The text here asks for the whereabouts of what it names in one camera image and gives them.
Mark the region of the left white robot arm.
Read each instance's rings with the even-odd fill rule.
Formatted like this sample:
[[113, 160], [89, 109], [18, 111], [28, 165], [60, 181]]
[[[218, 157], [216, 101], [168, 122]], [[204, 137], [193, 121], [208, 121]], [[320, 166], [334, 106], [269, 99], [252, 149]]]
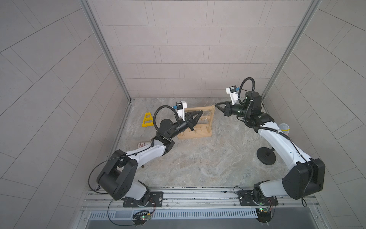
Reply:
[[[164, 119], [157, 125], [156, 117], [164, 108], [173, 112], [175, 121]], [[104, 167], [96, 178], [97, 184], [114, 200], [128, 198], [140, 206], [145, 206], [149, 202], [151, 190], [143, 182], [135, 179], [137, 170], [170, 152], [175, 144], [173, 138], [187, 129], [194, 130], [202, 115], [202, 110], [185, 112], [184, 102], [175, 106], [159, 107], [152, 117], [156, 135], [151, 142], [133, 151], [114, 151], [108, 160], [101, 163]]]

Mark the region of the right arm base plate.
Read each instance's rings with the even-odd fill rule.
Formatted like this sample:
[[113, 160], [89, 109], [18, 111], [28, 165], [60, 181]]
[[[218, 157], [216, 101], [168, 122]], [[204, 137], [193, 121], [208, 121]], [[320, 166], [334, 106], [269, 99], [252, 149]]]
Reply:
[[257, 194], [253, 194], [252, 191], [239, 190], [236, 191], [239, 198], [240, 206], [255, 206], [257, 208], [261, 206], [274, 207], [277, 206], [278, 200], [275, 197], [262, 197]]

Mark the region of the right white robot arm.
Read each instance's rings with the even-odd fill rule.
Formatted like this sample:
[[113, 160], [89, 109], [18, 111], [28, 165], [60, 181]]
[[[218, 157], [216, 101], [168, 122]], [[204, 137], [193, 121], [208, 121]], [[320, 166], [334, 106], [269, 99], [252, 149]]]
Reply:
[[243, 86], [231, 86], [226, 93], [231, 100], [215, 104], [224, 116], [235, 115], [248, 128], [263, 137], [270, 148], [262, 147], [257, 150], [257, 158], [265, 165], [272, 165], [279, 155], [286, 164], [289, 172], [278, 180], [258, 182], [252, 191], [252, 200], [256, 205], [264, 205], [271, 198], [287, 196], [301, 199], [303, 206], [307, 206], [304, 198], [321, 192], [324, 188], [326, 165], [321, 159], [314, 159], [301, 150], [291, 138], [280, 128], [274, 119], [262, 111], [262, 97], [255, 91], [255, 80], [247, 77], [245, 84], [251, 81], [252, 89], [241, 96]]

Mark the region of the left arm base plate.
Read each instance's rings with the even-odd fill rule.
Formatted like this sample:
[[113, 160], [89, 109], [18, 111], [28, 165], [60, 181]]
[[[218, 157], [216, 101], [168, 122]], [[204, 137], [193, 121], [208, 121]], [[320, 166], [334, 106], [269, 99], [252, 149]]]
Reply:
[[164, 193], [161, 191], [150, 191], [145, 194], [142, 199], [124, 198], [124, 208], [145, 208], [145, 207], [161, 207]]

